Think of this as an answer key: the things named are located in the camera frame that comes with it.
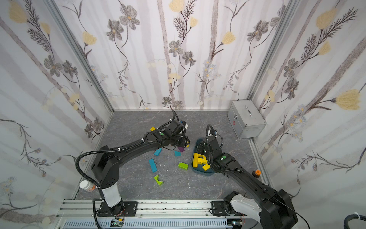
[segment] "teal plastic tray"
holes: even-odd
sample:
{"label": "teal plastic tray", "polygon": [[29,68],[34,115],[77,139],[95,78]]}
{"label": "teal plastic tray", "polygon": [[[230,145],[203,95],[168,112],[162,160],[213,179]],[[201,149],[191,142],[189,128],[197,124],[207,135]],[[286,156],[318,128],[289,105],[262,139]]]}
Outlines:
{"label": "teal plastic tray", "polygon": [[214,174],[215,172],[211,169],[211,168],[209,168],[208,170],[204,170],[203,169],[203,166],[204,166],[204,164],[202,164],[202,165],[198,165],[198,167],[197,168],[194,168],[192,165],[193,165],[193,155],[194,155],[194,153],[197,153],[197,151],[198,151],[198,146],[199,146],[199,144],[201,143],[203,141],[203,138],[200,138],[200,139],[198,139],[197,141],[196,141],[196,145],[194,146],[194,151],[193,151],[193,154],[192,154],[192,160],[191,160],[191,168],[192,168],[192,170],[195,172],[195,173],[197,173],[197,174],[200,174],[200,175],[205,175],[205,176],[211,176],[212,174]]}

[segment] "purple block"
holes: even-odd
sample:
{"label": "purple block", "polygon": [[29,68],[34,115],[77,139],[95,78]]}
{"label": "purple block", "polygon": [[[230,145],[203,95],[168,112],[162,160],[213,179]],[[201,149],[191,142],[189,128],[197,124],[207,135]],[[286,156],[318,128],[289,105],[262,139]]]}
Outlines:
{"label": "purple block", "polygon": [[183,152],[184,151],[184,148],[183,147],[178,146],[178,149],[179,149],[180,152]]}

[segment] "gray flower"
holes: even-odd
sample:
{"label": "gray flower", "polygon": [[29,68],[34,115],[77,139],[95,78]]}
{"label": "gray flower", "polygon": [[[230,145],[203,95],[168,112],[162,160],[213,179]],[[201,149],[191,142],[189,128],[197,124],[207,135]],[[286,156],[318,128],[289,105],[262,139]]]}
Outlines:
{"label": "gray flower", "polygon": [[262,20],[260,20],[254,29],[254,32],[248,33],[248,41],[252,41],[254,38],[259,41],[262,37],[262,34],[268,31],[268,22],[262,22]]}
{"label": "gray flower", "polygon": [[78,71],[77,71],[76,67],[73,67],[68,60],[66,60],[62,65],[64,66],[65,72],[69,73],[71,78],[74,77],[74,73],[76,75],[78,74]]}
{"label": "gray flower", "polygon": [[95,131],[99,132],[103,126],[103,122],[101,120],[99,120],[98,117],[96,117],[94,120],[93,126],[94,126]]}
{"label": "gray flower", "polygon": [[84,131],[88,135],[88,138],[91,138],[93,136],[94,128],[91,124],[87,124]]}
{"label": "gray flower", "polygon": [[176,110],[180,110],[183,108],[183,102],[182,101],[174,101],[172,107]]}
{"label": "gray flower", "polygon": [[299,85],[299,81],[296,81],[294,78],[287,83],[288,88],[285,90],[285,93],[289,93],[288,99],[295,98],[294,90],[297,90]]}
{"label": "gray flower", "polygon": [[184,65],[191,63],[191,65],[194,65],[194,63],[196,62],[196,60],[192,59],[192,57],[194,57],[194,55],[192,54],[192,51],[189,52],[184,52],[182,58],[185,60]]}
{"label": "gray flower", "polygon": [[62,70],[61,63],[55,64],[55,59],[50,55],[48,56],[48,58],[45,59],[44,63],[45,67],[50,69],[50,75],[56,74],[57,77],[60,77],[60,71]]}
{"label": "gray flower", "polygon": [[295,58],[292,58],[291,60],[288,61],[287,66],[285,66],[283,69],[285,70],[285,73],[283,74],[284,77],[294,77],[295,72],[294,69],[297,68],[299,62],[295,61]]}
{"label": "gray flower", "polygon": [[172,99],[169,96],[163,97],[163,102],[161,104],[164,104],[165,106],[172,104]]}
{"label": "gray flower", "polygon": [[274,27],[280,23],[281,21],[281,17],[283,15],[283,12],[285,11],[285,6],[283,5],[278,11],[277,11],[277,15],[278,17],[274,17],[271,19],[271,22],[269,23],[270,26]]}
{"label": "gray flower", "polygon": [[123,25],[129,25],[132,30],[136,29],[135,25],[139,25],[140,21],[136,19],[137,11],[130,5],[127,7],[124,4],[121,4],[121,8],[119,10],[125,15],[120,16],[119,19],[121,21],[121,24]]}
{"label": "gray flower", "polygon": [[169,49],[169,53],[173,53],[173,56],[176,57],[178,54],[182,55],[183,54],[183,48],[179,48],[180,47],[180,41],[171,41],[169,43],[169,47],[171,49]]}
{"label": "gray flower", "polygon": [[119,21],[116,20],[108,20],[108,28],[111,30],[110,32],[106,32],[105,34],[109,37],[111,41],[117,37],[119,40],[122,40],[121,33],[123,32],[122,26],[119,24]]}

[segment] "toy block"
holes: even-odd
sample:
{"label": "toy block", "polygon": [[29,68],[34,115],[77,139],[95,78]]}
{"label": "toy block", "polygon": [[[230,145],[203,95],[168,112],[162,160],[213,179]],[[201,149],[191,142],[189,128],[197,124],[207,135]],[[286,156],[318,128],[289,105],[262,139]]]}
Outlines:
{"label": "toy block", "polygon": [[151,167],[151,170],[153,171],[153,173],[155,173],[156,171],[158,171],[158,169],[156,168],[156,165],[155,165],[155,162],[154,162],[154,159],[150,159],[149,160],[149,163],[150,163],[150,167]]}
{"label": "toy block", "polygon": [[178,146],[178,149],[179,149],[179,151],[180,151],[181,153],[183,153],[183,151],[184,151],[184,148],[183,148],[183,147]]}
{"label": "toy block", "polygon": [[211,168],[211,166],[210,166],[210,165],[204,165],[202,168],[206,171],[206,170],[208,170],[209,168]]}
{"label": "toy block", "polygon": [[203,164],[207,164],[207,163],[208,163],[208,161],[206,159],[206,156],[203,156]]}
{"label": "toy block", "polygon": [[197,168],[198,167],[198,153],[193,154],[193,163],[192,167]]}
{"label": "toy block", "polygon": [[154,179],[155,179],[155,181],[158,183],[158,185],[159,185],[159,186],[161,186],[161,185],[163,184],[163,182],[162,182],[162,181],[159,181],[159,175],[156,175],[156,176],[154,177]]}
{"label": "toy block", "polygon": [[187,164],[185,164],[185,163],[183,163],[183,162],[180,162],[180,163],[178,164],[178,167],[179,167],[179,168],[181,168],[181,169],[184,169],[184,170],[187,170],[187,169],[188,169],[188,165],[187,165]]}
{"label": "toy block", "polygon": [[157,150],[155,151],[154,155],[155,155],[155,156],[159,156],[159,154],[160,154],[161,150],[162,150],[162,148],[157,149]]}

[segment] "yellow flower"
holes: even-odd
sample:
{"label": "yellow flower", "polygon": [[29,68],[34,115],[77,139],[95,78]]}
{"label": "yellow flower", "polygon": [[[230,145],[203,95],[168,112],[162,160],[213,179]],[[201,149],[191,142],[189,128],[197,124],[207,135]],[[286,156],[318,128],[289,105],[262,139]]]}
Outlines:
{"label": "yellow flower", "polygon": [[330,51],[330,44],[328,41],[326,41],[324,45],[320,48],[319,55],[327,54],[329,53],[329,51]]}
{"label": "yellow flower", "polygon": [[80,95],[78,94],[78,93],[74,93],[74,94],[72,94],[71,96],[70,96],[70,99],[69,99],[69,101],[70,102],[72,102],[72,103],[74,103],[76,100],[78,100],[78,99],[80,99]]}
{"label": "yellow flower", "polygon": [[317,17],[317,27],[319,29],[325,29],[333,21],[336,16],[337,10],[335,8],[325,11],[320,16]]}
{"label": "yellow flower", "polygon": [[360,106],[360,94],[356,89],[349,90],[340,94],[340,96],[335,98],[335,103],[342,109],[345,110],[358,110]]}
{"label": "yellow flower", "polygon": [[180,79],[180,75],[178,75],[177,73],[170,73],[169,77],[172,79],[177,79],[177,80]]}
{"label": "yellow flower", "polygon": [[27,22],[27,15],[23,8],[15,1],[10,2],[9,18],[17,23]]}
{"label": "yellow flower", "polygon": [[275,93],[272,90],[269,90],[268,96],[271,98],[271,102],[275,101]]}
{"label": "yellow flower", "polygon": [[227,32],[225,35],[224,35],[224,38],[223,38],[223,41],[222,43],[224,45],[228,45],[230,44],[231,42],[235,41],[235,36],[232,32]]}
{"label": "yellow flower", "polygon": [[97,38],[93,37],[93,35],[91,35],[88,32],[83,32],[83,41],[87,44],[87,45],[93,45],[95,44],[95,42],[97,42]]}
{"label": "yellow flower", "polygon": [[169,8],[173,12],[181,12],[184,8],[184,0],[173,0],[170,2]]}
{"label": "yellow flower", "polygon": [[197,23],[198,23],[198,20],[196,18],[194,18],[194,17],[191,17],[191,20],[189,22],[189,25],[191,27],[195,27],[197,25]]}
{"label": "yellow flower", "polygon": [[44,22],[41,22],[40,24],[41,24],[42,29],[43,29],[47,34],[50,34],[50,32],[51,32],[51,28],[49,27],[49,24],[44,23]]}

